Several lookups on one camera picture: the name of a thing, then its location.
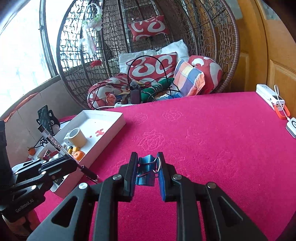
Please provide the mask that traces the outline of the black pen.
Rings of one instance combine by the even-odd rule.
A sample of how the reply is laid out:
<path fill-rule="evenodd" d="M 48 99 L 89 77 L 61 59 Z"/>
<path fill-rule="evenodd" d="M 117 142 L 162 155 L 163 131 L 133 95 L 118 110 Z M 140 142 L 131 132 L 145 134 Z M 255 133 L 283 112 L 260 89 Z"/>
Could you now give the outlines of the black pen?
<path fill-rule="evenodd" d="M 39 125 L 38 130 L 42 133 L 42 136 L 64 157 L 73 159 L 78 169 L 85 174 L 92 182 L 99 183 L 99 177 L 97 174 L 92 172 L 90 169 L 85 167 L 84 165 L 80 165 L 77 160 L 74 159 L 72 155 L 70 155 L 60 144 L 59 142 L 43 127 L 43 125 Z"/>

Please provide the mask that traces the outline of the brown tape roll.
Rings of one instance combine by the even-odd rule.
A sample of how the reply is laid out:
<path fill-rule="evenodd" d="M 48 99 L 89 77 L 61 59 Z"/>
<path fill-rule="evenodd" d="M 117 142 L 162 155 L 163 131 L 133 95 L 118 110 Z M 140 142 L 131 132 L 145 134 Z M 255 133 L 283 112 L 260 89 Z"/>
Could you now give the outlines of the brown tape roll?
<path fill-rule="evenodd" d="M 74 128 L 73 130 L 71 130 L 69 132 L 68 138 L 73 145 L 79 148 L 84 147 L 87 143 L 87 139 L 80 128 Z"/>

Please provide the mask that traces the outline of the blue binder clip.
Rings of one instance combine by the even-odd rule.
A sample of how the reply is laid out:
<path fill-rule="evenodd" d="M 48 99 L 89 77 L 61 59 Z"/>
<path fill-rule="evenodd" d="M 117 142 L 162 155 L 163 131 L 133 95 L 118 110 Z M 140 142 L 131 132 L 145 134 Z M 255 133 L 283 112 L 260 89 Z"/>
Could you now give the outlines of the blue binder clip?
<path fill-rule="evenodd" d="M 154 186 L 156 175 L 162 167 L 160 157 L 147 155 L 139 158 L 137 167 L 136 185 Z"/>

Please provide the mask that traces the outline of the orange tangerine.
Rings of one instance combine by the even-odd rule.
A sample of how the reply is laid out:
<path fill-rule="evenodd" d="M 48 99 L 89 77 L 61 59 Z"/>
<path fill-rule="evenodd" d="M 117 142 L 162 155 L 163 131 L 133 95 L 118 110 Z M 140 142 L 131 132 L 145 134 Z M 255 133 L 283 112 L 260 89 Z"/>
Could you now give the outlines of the orange tangerine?
<path fill-rule="evenodd" d="M 85 156 L 85 153 L 83 151 L 76 151 L 72 156 L 76 161 L 80 162 Z"/>

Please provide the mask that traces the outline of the black phone holder stand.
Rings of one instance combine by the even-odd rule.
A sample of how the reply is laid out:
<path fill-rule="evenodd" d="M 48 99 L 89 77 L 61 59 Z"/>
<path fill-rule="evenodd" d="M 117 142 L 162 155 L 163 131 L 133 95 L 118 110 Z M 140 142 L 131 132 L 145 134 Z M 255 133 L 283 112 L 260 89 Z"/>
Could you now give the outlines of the black phone holder stand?
<path fill-rule="evenodd" d="M 60 130 L 60 121 L 55 117 L 53 111 L 44 105 L 38 111 L 36 122 L 42 125 L 52 136 L 55 136 Z"/>

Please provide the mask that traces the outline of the magenta tablecloth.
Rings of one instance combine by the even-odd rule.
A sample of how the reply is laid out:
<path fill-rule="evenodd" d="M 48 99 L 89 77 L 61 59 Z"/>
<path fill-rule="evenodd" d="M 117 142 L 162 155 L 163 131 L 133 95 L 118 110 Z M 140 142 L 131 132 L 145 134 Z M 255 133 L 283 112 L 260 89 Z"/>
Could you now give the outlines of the magenta tablecloth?
<path fill-rule="evenodd" d="M 255 92 L 198 95 L 119 109 L 126 124 L 91 169 L 116 174 L 132 152 L 163 152 L 191 181 L 215 182 L 276 240 L 295 212 L 295 139 Z"/>

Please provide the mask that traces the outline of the black power adapter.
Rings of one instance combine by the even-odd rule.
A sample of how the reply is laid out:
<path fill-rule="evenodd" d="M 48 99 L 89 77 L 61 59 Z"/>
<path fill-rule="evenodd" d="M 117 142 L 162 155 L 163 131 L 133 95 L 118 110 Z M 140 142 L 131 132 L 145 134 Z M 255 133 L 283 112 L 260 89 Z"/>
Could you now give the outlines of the black power adapter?
<path fill-rule="evenodd" d="M 140 104 L 142 102 L 141 90 L 136 88 L 130 91 L 130 103 L 131 104 Z"/>

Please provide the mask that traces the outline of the white dreamcatcher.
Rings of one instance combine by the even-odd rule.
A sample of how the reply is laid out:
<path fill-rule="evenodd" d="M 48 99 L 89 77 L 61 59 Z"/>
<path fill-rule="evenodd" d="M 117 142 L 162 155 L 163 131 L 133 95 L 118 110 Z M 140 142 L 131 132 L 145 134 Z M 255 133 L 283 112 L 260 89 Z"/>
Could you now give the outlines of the white dreamcatcher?
<path fill-rule="evenodd" d="M 90 11 L 94 7 L 96 9 L 96 13 L 90 19 L 86 17 L 88 11 Z M 90 62 L 90 67 L 94 68 L 96 66 L 101 66 L 102 61 L 97 57 L 98 55 L 98 48 L 95 43 L 94 31 L 102 30 L 102 9 L 96 3 L 89 3 L 86 6 L 83 20 L 82 20 L 82 35 L 79 40 L 79 50 L 82 51 L 83 48 L 86 49 L 87 53 L 92 57 L 94 60 Z"/>

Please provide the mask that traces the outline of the large red patterned pillow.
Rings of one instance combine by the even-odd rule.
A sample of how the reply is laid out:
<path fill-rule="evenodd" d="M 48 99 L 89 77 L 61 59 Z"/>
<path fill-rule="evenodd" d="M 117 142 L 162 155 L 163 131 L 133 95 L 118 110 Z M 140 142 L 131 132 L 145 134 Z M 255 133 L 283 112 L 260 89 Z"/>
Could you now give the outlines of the large red patterned pillow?
<path fill-rule="evenodd" d="M 130 80 L 143 84 L 159 82 L 165 77 L 173 77 L 177 66 L 177 53 L 140 57 L 127 63 Z"/>

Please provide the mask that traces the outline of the wicker hanging egg chair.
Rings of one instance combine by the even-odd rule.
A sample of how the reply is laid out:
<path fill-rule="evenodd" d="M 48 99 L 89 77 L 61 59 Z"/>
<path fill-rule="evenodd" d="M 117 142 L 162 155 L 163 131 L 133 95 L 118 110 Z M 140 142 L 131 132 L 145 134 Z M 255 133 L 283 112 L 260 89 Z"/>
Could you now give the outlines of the wicker hanging egg chair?
<path fill-rule="evenodd" d="M 86 49 L 79 50 L 82 20 L 86 6 L 96 3 L 102 9 L 102 30 L 92 32 L 101 66 L 90 67 L 94 59 Z M 128 28 L 131 21 L 163 15 L 169 35 L 160 34 L 137 42 Z M 190 55 L 216 61 L 223 75 L 214 92 L 231 82 L 240 52 L 239 32 L 226 1 L 73 1 L 63 17 L 57 39 L 57 66 L 71 97 L 87 108 L 89 88 L 117 75 L 119 53 L 159 50 L 183 40 Z"/>

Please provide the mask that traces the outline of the plaid colourful pillow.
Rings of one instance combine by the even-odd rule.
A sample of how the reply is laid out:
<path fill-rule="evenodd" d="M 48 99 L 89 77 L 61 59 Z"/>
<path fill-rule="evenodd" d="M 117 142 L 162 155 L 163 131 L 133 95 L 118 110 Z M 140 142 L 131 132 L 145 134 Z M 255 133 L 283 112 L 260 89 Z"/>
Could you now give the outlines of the plaid colourful pillow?
<path fill-rule="evenodd" d="M 184 60 L 177 63 L 174 72 L 174 86 L 178 97 L 195 96 L 205 86 L 204 73 Z"/>

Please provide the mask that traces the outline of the red round cushion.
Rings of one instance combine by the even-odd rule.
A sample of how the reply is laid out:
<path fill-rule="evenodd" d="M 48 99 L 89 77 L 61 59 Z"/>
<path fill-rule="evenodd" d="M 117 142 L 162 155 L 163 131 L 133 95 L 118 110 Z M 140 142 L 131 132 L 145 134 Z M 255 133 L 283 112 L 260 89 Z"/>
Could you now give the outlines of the red round cushion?
<path fill-rule="evenodd" d="M 205 85 L 200 94 L 210 94 L 222 79 L 223 71 L 220 65 L 209 57 L 198 55 L 190 56 L 188 62 L 204 73 Z"/>

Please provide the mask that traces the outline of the small red patterned pillow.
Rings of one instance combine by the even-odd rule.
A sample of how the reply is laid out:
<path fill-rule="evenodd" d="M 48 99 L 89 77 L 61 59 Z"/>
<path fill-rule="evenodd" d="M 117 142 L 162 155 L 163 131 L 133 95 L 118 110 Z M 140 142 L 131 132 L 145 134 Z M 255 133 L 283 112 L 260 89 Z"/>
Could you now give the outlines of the small red patterned pillow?
<path fill-rule="evenodd" d="M 163 15 L 153 16 L 147 20 L 128 23 L 132 32 L 132 40 L 139 41 L 142 38 L 153 37 L 159 34 L 169 35 L 170 30 L 165 24 Z"/>

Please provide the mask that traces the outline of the white pillow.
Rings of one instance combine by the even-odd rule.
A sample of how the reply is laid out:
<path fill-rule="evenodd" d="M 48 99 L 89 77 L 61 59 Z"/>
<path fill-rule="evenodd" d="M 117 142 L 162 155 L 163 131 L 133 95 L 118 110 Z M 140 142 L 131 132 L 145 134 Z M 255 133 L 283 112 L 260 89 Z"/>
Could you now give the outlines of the white pillow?
<path fill-rule="evenodd" d="M 128 71 L 128 65 L 127 63 L 129 61 L 132 61 L 136 57 L 142 56 L 142 55 L 149 55 L 149 56 L 155 56 L 155 55 L 161 55 L 161 54 L 170 54 L 176 52 L 177 53 L 177 60 L 189 60 L 189 50 L 187 48 L 187 45 L 183 40 L 179 40 L 177 42 L 173 42 L 160 50 L 144 50 L 134 53 L 119 53 L 119 70 L 120 73 L 127 74 Z"/>

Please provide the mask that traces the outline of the wooden door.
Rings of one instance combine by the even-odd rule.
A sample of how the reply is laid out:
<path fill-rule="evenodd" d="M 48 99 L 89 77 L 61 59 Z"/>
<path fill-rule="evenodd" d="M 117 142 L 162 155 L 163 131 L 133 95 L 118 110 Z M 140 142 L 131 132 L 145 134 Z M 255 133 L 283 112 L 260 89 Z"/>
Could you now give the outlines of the wooden door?
<path fill-rule="evenodd" d="M 277 85 L 295 116 L 295 41 L 280 17 L 263 1 L 228 1 L 240 36 L 239 62 L 231 92 Z"/>

